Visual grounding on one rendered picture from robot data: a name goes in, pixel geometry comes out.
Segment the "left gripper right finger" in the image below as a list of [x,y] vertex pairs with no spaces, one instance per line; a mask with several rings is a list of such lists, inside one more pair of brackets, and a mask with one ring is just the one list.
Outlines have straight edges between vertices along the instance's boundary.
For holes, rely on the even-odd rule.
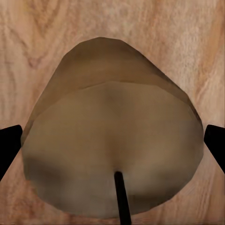
[[225,173],[225,128],[209,124],[205,130],[204,142]]

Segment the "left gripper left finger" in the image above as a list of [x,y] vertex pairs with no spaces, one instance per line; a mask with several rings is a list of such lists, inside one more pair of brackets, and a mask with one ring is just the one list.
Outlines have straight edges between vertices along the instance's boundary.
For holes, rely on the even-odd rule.
[[20,125],[0,130],[0,181],[21,148],[22,132]]

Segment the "pillar candle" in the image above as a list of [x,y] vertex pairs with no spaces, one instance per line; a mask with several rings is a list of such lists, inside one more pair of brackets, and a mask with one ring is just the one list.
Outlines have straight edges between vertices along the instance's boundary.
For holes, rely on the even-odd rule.
[[131,225],[192,180],[204,137],[184,90],[124,41],[98,37],[63,57],[20,141],[41,199]]

